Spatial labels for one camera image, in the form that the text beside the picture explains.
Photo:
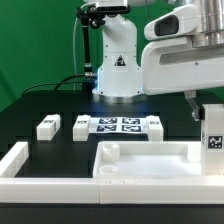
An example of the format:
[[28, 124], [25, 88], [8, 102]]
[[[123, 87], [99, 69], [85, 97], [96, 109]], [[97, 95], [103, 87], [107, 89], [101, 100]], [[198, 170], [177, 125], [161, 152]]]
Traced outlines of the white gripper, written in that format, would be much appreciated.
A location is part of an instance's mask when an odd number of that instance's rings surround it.
[[185, 91], [192, 117], [199, 121], [194, 90], [224, 86], [224, 45], [193, 48], [189, 37], [151, 42], [142, 52], [141, 68], [144, 93]]

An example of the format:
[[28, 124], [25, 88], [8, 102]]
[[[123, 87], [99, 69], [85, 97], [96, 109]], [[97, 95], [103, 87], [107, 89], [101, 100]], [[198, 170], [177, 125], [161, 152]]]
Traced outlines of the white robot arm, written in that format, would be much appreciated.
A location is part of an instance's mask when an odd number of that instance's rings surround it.
[[173, 11], [149, 22], [149, 43], [136, 61], [137, 28], [124, 18], [144, 0], [84, 0], [92, 27], [102, 29], [103, 63], [93, 94], [109, 102], [183, 92], [196, 120], [196, 92], [224, 86], [224, 0], [168, 0]]

